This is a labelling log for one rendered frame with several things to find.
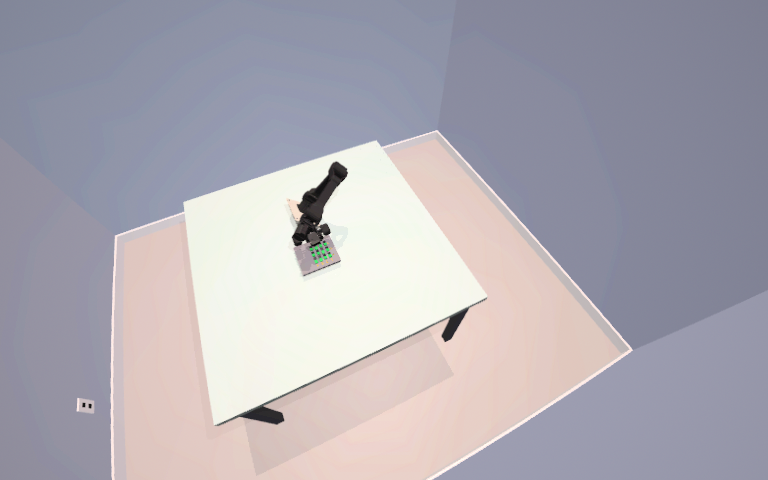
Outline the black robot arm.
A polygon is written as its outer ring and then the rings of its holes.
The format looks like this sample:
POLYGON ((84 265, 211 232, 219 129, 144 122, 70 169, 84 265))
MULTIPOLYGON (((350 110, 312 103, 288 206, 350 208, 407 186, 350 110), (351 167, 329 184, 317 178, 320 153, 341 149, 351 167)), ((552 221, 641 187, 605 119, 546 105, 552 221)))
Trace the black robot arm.
POLYGON ((338 161, 333 162, 328 169, 328 175, 317 187, 310 188, 305 192, 302 202, 297 204, 302 213, 299 218, 300 223, 294 233, 294 238, 297 241, 304 241, 306 238, 312 247, 323 241, 322 233, 317 233, 314 228, 322 219, 324 206, 328 199, 336 187, 347 177, 347 174, 348 171, 345 166, 338 161), (310 228, 313 230, 308 233, 310 228))

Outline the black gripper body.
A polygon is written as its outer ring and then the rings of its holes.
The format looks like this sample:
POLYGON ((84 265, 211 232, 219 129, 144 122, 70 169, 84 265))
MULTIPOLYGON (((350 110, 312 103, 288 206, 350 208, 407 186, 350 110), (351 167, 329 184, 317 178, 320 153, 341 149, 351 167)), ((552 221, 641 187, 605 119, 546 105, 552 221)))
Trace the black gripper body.
MULTIPOLYGON (((331 233, 331 231, 330 231, 330 229, 329 229, 329 227, 328 227, 328 225, 327 225, 326 223, 325 223, 325 224, 322 224, 322 225, 319 225, 319 226, 320 226, 320 228, 321 228, 321 229, 318 229, 318 230, 317 230, 316 228, 314 228, 314 229, 316 230, 316 232, 317 232, 317 233, 323 233, 323 235, 325 235, 325 236, 326 236, 326 235, 329 235, 329 234, 331 233)), ((312 232, 312 230, 313 230, 313 229, 311 229, 311 228, 310 228, 310 229, 309 229, 309 231, 308 231, 308 233, 312 232)), ((302 241, 297 241, 297 240, 294 238, 294 235, 292 236, 292 239, 293 239, 293 241, 294 241, 294 244, 295 244, 295 246, 299 246, 299 245, 301 245, 301 244, 302 244, 302 241)))

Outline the pale mauve switch panel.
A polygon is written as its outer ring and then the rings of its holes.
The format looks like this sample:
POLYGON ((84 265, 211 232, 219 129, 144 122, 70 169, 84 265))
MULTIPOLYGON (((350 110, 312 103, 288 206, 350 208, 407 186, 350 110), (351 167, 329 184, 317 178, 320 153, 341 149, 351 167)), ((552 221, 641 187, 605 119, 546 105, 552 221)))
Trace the pale mauve switch panel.
POLYGON ((294 248, 302 276, 341 262, 330 235, 323 236, 322 240, 313 247, 304 243, 294 248))

